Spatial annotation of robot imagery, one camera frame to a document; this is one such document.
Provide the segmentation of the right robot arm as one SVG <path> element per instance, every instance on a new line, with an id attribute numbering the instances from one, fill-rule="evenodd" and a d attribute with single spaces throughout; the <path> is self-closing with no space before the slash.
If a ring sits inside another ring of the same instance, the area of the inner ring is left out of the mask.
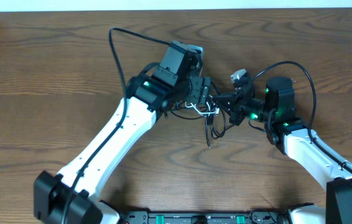
<path id="1" fill-rule="evenodd" d="M 233 84 L 234 92 L 211 98 L 230 116 L 230 123 L 238 126 L 246 118 L 263 123 L 269 142 L 298 162 L 326 192 L 324 208 L 312 203 L 296 205 L 279 223 L 352 223 L 352 163 L 296 116 L 292 80 L 269 79 L 264 100 L 255 97 L 254 84 L 248 78 L 234 78 Z"/>

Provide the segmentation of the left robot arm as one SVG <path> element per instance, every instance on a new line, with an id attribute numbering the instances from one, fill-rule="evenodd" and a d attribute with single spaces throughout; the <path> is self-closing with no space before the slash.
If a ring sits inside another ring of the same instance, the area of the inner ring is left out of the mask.
<path id="1" fill-rule="evenodd" d="M 43 223 L 119 223 L 121 215 L 101 192 L 137 140 L 163 113 L 189 96 L 199 100 L 209 82 L 201 76 L 204 50 L 172 41 L 161 62 L 148 64 L 126 88 L 113 116 L 92 142 L 56 175 L 34 182 L 34 216 Z"/>

